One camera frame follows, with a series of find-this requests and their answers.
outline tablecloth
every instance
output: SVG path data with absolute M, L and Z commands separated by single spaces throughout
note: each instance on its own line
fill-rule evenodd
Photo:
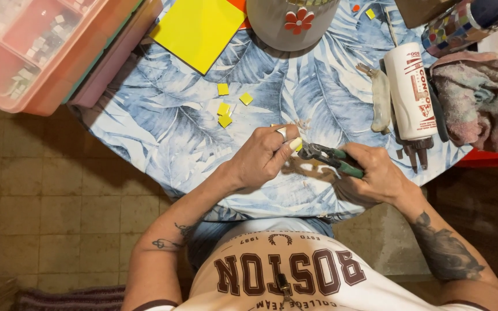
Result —
M 173 3 L 164 1 L 162 14 Z M 353 13 L 355 4 L 361 10 Z M 305 122 L 301 136 L 308 142 L 385 147 L 405 175 L 422 185 L 471 147 L 442 143 L 435 135 L 428 170 L 414 173 L 408 157 L 397 158 L 402 147 L 392 125 L 385 136 L 370 130 L 371 81 L 355 66 L 363 62 L 378 67 L 385 52 L 394 48 L 384 7 L 399 44 L 419 41 L 422 29 L 407 29 L 392 0 L 342 0 L 320 42 L 298 52 L 271 49 L 252 31 L 239 31 L 205 76 L 145 38 L 99 102 L 92 109 L 73 110 L 94 136 L 149 174 L 173 200 L 230 159 L 256 127 L 299 120 Z M 365 15 L 369 8 L 376 18 Z M 434 62 L 426 52 L 422 56 L 426 65 Z M 228 83 L 230 95 L 218 96 L 218 83 Z M 254 98 L 248 106 L 239 101 L 245 92 Z M 222 102 L 233 110 L 233 123 L 226 128 L 217 122 Z M 344 200 L 337 179 L 327 166 L 293 157 L 276 179 L 252 193 L 223 199 L 206 220 L 322 216 L 336 222 L 362 213 L 362 206 Z

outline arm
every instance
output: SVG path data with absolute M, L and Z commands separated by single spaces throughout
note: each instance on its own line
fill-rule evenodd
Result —
M 347 177 L 342 188 L 367 202 L 386 202 L 411 225 L 432 274 L 446 281 L 442 304 L 472 303 L 498 310 L 498 279 L 480 253 L 427 202 L 418 186 L 395 166 L 383 148 L 350 143 L 342 147 L 364 168 L 362 180 Z
M 286 127 L 288 139 L 299 136 L 295 125 Z M 182 303 L 177 253 L 194 225 L 228 194 L 243 187 L 260 187 L 276 177 L 301 144 L 300 139 L 284 144 L 276 128 L 256 129 L 231 160 L 219 165 L 149 226 L 132 250 L 122 311 L 156 300 L 168 300 L 163 305 Z

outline green handle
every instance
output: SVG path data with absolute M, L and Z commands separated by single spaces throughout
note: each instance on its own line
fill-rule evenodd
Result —
M 334 149 L 334 155 L 340 159 L 351 158 L 346 152 L 339 149 Z M 346 173 L 349 176 L 356 177 L 358 179 L 362 179 L 364 177 L 364 172 L 362 170 L 357 169 L 356 167 L 350 166 L 349 164 L 341 161 L 341 167 L 337 170 L 343 173 Z

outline t-shirt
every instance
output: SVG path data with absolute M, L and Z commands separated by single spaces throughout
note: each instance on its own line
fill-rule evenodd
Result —
M 222 241 L 197 272 L 187 301 L 176 308 L 149 310 L 257 311 L 280 310 L 283 305 L 284 310 L 484 311 L 474 304 L 433 306 L 374 271 L 345 245 L 296 222 L 269 222 L 264 227 L 274 230 Z M 246 221 L 241 231 L 262 224 Z M 302 230 L 280 230 L 294 226 Z M 286 276 L 294 302 L 283 302 L 279 273 Z

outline cardboard box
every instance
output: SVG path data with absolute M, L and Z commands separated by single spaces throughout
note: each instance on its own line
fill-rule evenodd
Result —
M 395 0 L 407 28 L 426 24 L 460 0 Z

